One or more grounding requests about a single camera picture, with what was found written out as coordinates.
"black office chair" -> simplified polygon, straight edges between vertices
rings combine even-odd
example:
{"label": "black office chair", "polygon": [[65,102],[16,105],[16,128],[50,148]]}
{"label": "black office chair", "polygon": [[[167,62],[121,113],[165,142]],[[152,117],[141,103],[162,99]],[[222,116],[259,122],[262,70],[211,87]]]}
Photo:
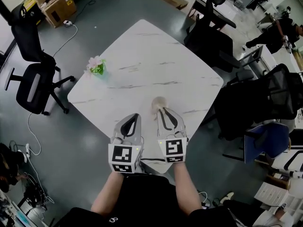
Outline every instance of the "black office chair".
{"label": "black office chair", "polygon": [[210,67],[218,67],[226,72],[240,68],[232,53],[232,39],[210,27],[213,15],[213,3],[221,5],[225,0],[207,0],[204,17],[196,22],[196,26],[184,39],[184,45],[201,58]]}
{"label": "black office chair", "polygon": [[53,83],[55,70],[60,71],[60,69],[56,67],[54,58],[42,51],[36,23],[23,4],[10,12],[0,0],[0,14],[11,26],[23,59],[37,62],[29,65],[22,77],[13,75],[15,68],[12,68],[5,83],[5,90],[8,89],[11,80],[20,81],[16,99],[23,108],[34,114],[49,115],[49,112],[45,111],[45,106],[51,95],[67,114],[69,109],[63,106],[54,89],[68,80],[74,81],[75,77],[69,76]]}
{"label": "black office chair", "polygon": [[303,106],[303,82],[284,64],[276,66],[257,80],[245,80],[222,88],[214,101],[220,137],[233,140],[242,137],[253,123],[271,119],[292,120]]}

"person's arm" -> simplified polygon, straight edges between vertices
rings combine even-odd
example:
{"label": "person's arm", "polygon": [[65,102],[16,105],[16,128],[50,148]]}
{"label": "person's arm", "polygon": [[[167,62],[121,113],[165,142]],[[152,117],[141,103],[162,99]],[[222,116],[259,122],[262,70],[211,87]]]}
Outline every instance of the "person's arm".
{"label": "person's arm", "polygon": [[282,37],[282,39],[283,39],[284,34],[283,34],[282,28],[281,28],[281,26],[280,26],[279,20],[276,21],[276,26],[278,27],[279,33],[280,33],[280,35],[281,35],[281,37]]}
{"label": "person's arm", "polygon": [[104,217],[110,214],[117,203],[123,179],[121,173],[112,172],[90,210]]}
{"label": "person's arm", "polygon": [[275,217],[283,222],[286,227],[291,227],[294,224],[294,218],[288,212],[284,212],[283,210],[279,209],[275,213]]}
{"label": "person's arm", "polygon": [[189,176],[185,162],[174,163],[176,195],[180,209],[187,215],[202,208],[199,194]]}

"power strip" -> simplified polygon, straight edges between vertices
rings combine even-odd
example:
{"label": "power strip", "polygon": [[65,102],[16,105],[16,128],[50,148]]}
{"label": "power strip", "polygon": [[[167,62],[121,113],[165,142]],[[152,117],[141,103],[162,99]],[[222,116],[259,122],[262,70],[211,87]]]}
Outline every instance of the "power strip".
{"label": "power strip", "polygon": [[29,144],[28,143],[25,145],[25,148],[27,149],[27,158],[30,158],[30,150],[29,150]]}

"black shirt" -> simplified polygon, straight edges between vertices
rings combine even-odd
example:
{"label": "black shirt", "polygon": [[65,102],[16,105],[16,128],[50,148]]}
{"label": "black shirt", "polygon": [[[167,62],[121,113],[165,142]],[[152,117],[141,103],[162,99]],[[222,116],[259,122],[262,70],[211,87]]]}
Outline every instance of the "black shirt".
{"label": "black shirt", "polygon": [[124,179],[115,209],[108,218],[73,208],[59,226],[229,226],[237,227],[226,207],[195,210],[186,216],[178,207],[175,186],[161,176]]}
{"label": "black shirt", "polygon": [[[292,25],[293,20],[290,18],[282,18],[278,21],[280,23],[283,34],[287,35],[289,42],[291,42],[294,47],[294,43],[297,42],[300,37],[295,30],[296,25]],[[268,32],[273,37],[273,40],[281,41],[282,38],[276,24],[269,28]]]}

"sneaker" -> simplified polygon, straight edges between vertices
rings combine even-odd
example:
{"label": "sneaker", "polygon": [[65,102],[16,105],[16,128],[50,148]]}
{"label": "sneaker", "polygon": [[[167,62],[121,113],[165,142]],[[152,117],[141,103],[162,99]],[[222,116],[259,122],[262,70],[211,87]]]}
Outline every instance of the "sneaker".
{"label": "sneaker", "polygon": [[242,45],[242,49],[243,49],[244,51],[247,51],[248,47],[247,47],[246,45]]}
{"label": "sneaker", "polygon": [[22,153],[22,154],[23,154],[23,157],[24,157],[24,162],[27,163],[27,157],[26,157],[26,155],[24,153]]}
{"label": "sneaker", "polygon": [[234,192],[229,192],[224,198],[220,200],[220,203],[223,204],[226,200],[231,200],[234,194]]}

